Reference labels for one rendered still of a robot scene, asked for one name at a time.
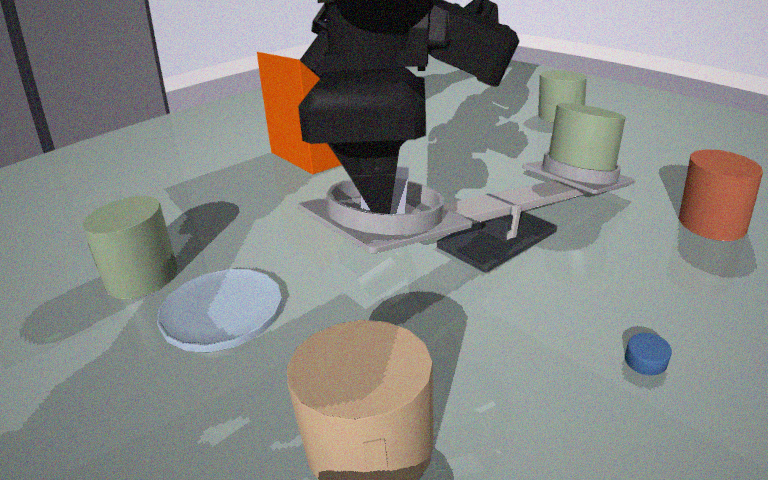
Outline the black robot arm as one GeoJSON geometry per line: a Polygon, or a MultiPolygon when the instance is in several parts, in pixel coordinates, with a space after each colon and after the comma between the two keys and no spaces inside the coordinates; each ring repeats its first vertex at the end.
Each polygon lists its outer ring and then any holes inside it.
{"type": "MultiPolygon", "coordinates": [[[[323,4],[311,26],[317,37],[299,60],[319,78],[325,72],[343,71],[324,72],[323,55],[329,49],[325,20],[323,4]]],[[[465,7],[445,0],[416,0],[405,64],[427,67],[429,53],[497,87],[519,43],[516,32],[499,23],[498,5],[489,0],[472,0],[465,7]]]]}

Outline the orange-brown cylinder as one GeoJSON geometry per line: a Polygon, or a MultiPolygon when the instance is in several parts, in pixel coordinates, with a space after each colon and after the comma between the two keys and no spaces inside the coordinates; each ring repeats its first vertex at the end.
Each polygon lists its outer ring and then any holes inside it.
{"type": "Polygon", "coordinates": [[[704,149],[690,154],[679,220],[692,233],[734,241],[748,231],[763,174],[745,156],[704,149]]]}

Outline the blue cylinder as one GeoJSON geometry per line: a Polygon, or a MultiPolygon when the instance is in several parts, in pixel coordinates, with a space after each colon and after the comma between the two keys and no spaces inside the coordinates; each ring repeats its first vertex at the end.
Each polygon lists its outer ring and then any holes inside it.
{"type": "Polygon", "coordinates": [[[657,334],[642,333],[634,335],[627,343],[626,364],[644,375],[663,373],[672,355],[670,344],[657,334]]]}

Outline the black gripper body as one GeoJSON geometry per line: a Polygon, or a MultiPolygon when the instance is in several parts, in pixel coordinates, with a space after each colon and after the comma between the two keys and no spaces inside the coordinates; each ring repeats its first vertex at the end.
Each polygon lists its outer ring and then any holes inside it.
{"type": "Polygon", "coordinates": [[[426,136],[425,83],[405,64],[416,0],[324,3],[324,72],[299,104],[309,144],[426,136]]]}

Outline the tan cylinder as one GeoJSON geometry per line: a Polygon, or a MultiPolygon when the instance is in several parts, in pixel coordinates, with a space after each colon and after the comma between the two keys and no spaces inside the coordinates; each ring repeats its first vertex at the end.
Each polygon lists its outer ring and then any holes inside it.
{"type": "Polygon", "coordinates": [[[419,480],[430,465],[433,361],[410,330],[356,320],[313,333],[287,384],[318,480],[419,480]]]}

